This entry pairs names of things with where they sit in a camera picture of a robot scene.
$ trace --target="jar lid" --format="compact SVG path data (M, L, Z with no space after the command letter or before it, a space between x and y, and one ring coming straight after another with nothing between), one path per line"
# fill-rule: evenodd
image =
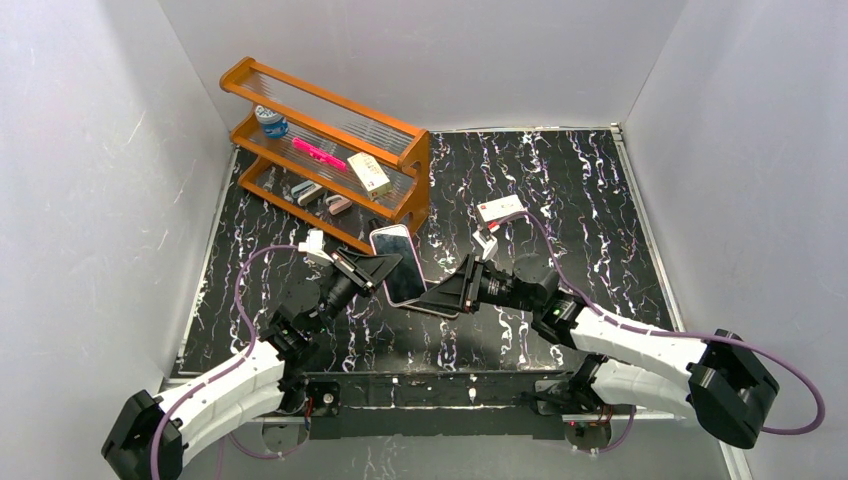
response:
M259 120L260 123L274 123L283 119L282 115L270 108L265 108L262 105L257 105L254 113L256 114L256 119Z

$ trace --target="black marble table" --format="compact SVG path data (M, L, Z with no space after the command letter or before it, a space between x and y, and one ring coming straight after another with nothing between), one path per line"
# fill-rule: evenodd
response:
M600 305L671 328L610 131L436 133L432 152L430 218L414 239L428 279L444 278L471 251L474 205L517 194L547 231L534 231L520 220L498 232L495 262L500 268L509 269L523 253L546 255L542 235L548 235L565 274ZM252 154L241 151L235 162L197 311L172 377L195 376L245 346L247 330L233 305L241 262L266 245L303 240L310 228L236 185L253 160ZM284 172L277 173L260 183L286 182ZM361 222L361 215L350 213L344 221ZM326 250L338 245L331 239ZM246 279L247 311L261 328L276 309L286 281L318 275L318 267L301 255L269 254L266 261L255 263ZM321 348L305 370L462 375L579 366L581 353L548 344L530 329L530 321L529 314L492 306L483 306L473 316L445 320L393 309L381 290L371 299L357 298L335 325L316 336Z

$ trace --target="orange wooden frame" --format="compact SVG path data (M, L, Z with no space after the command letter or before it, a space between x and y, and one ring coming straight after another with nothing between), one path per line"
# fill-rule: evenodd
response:
M404 150L404 152L400 155L389 153L335 127L315 120L301 112L271 101L270 99L244 87L242 83L256 72L287 83L293 87L323 98L328 102L347 108L365 117L389 125L413 136L413 140L407 146L406 150ZM292 215L315 225L339 240L369 254L373 253L371 251L371 246L357 238L359 232L356 232L357 235L354 236L350 232L345 232L328 224L320 218L304 211L297 205L294 205L263 189L256 184L256 179L262 174L262 172L270 168L273 164L276 164L291 170L293 173L301 177L312 180L326 187L330 191L349 198L354 203L371 210L377 215L387 218L391 223L406 223L409 230L413 233L416 232L427 220L430 208L430 134L427 130L414 127L368 107L359 105L332 92L324 90L323 88L260 64L250 57L242 59L221 77L221 88L225 91L232 92L246 98L254 104L263 105L280 112L287 117L289 122L308 129L318 135L329 138L350 150L366 152L393 170L403 172L413 178L412 186L405 193L401 202L393 210L389 209L388 207L368 199L364 195L363 191L355 191L339 185L332 180L309 170L308 168L292 162L285 157L252 142L250 140L251 134L259 128L259 124L251 112L251 114L249 114L230 135L233 143L258 155L258 158L253 165L239 178L239 185L246 190L273 203L283 210L286 210Z

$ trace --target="cream colored box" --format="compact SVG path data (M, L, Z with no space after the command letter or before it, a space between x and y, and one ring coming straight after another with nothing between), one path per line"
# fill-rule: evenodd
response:
M353 172L359 177L359 182L368 192L371 200L392 191L392 182L383 171L383 167L377 160L367 153L357 153L348 157L347 163L353 168Z

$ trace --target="white wall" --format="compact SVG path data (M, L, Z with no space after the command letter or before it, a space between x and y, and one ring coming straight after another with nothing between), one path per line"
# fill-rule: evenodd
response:
M0 1L0 470L115 478L197 287L226 129L155 0Z
M625 124L686 324L780 352L829 401L813 434L760 437L756 478L848 471L845 25L844 2L691 0ZM811 420L777 376L768 424Z
M244 56L430 129L622 121L681 0L160 0L228 127Z

